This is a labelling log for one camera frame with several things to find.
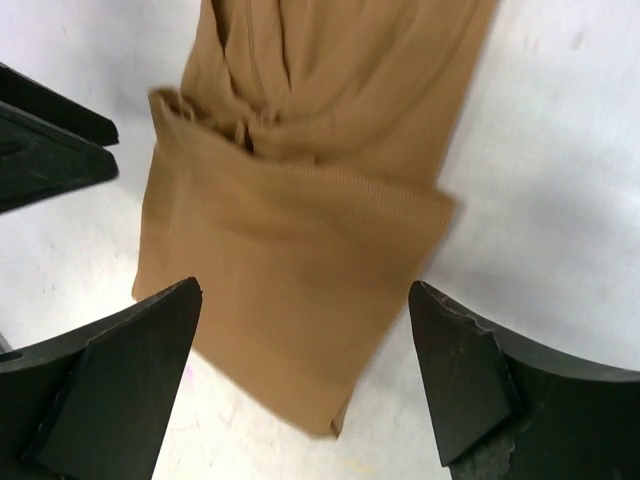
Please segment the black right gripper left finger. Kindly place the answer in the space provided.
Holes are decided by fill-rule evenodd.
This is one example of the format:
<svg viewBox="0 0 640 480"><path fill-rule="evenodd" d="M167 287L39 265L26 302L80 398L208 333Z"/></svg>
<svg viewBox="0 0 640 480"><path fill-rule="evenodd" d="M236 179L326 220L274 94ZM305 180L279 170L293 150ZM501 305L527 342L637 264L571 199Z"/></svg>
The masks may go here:
<svg viewBox="0 0 640 480"><path fill-rule="evenodd" d="M198 325L195 278L1 351L4 479L149 479Z"/></svg>

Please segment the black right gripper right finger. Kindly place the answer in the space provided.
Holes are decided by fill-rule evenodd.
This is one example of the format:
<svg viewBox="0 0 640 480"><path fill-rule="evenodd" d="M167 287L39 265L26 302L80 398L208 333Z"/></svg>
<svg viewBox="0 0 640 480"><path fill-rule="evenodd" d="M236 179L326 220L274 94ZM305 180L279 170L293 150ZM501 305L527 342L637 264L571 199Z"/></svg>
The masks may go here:
<svg viewBox="0 0 640 480"><path fill-rule="evenodd" d="M639 375L501 327L417 281L408 306L441 464L455 479L635 479Z"/></svg>

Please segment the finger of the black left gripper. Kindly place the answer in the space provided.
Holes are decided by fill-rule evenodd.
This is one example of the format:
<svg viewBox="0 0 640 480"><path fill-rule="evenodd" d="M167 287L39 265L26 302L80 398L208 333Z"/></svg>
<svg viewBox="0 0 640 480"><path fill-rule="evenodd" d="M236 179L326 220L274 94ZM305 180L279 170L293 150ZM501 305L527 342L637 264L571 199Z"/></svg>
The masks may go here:
<svg viewBox="0 0 640 480"><path fill-rule="evenodd" d="M1 64L1 101L100 146L119 143L114 122Z"/></svg>
<svg viewBox="0 0 640 480"><path fill-rule="evenodd" d="M105 148L7 103L1 104L3 213L115 179Z"/></svg>

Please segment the tan tank top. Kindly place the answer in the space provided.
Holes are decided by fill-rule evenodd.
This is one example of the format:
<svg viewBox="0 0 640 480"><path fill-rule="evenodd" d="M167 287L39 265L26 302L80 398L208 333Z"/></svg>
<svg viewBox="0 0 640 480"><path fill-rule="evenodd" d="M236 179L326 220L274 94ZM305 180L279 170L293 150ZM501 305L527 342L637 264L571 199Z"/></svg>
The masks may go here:
<svg viewBox="0 0 640 480"><path fill-rule="evenodd" d="M445 236L437 179L496 3L205 1L156 144L132 294L186 277L195 349L337 437Z"/></svg>

